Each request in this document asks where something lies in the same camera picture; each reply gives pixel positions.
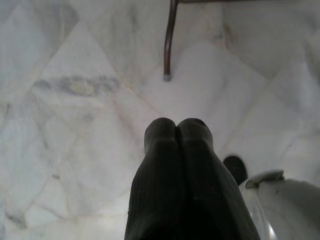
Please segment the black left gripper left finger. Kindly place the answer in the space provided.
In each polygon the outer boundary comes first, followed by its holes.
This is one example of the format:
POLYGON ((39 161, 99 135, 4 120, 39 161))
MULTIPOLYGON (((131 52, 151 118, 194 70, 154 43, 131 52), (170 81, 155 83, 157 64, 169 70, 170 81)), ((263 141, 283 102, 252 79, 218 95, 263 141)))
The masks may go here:
POLYGON ((190 240, 183 162, 172 120, 151 122, 144 134, 144 153, 131 184, 124 238, 190 240))

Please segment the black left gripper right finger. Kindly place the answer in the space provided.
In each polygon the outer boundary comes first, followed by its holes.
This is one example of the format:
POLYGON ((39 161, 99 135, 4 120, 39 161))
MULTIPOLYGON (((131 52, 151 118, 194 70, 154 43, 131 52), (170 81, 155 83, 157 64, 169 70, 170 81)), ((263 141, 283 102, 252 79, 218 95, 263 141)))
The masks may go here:
POLYGON ((188 190, 185 227, 189 240, 258 240, 238 184, 217 157, 213 136, 200 119, 177 125, 188 190))

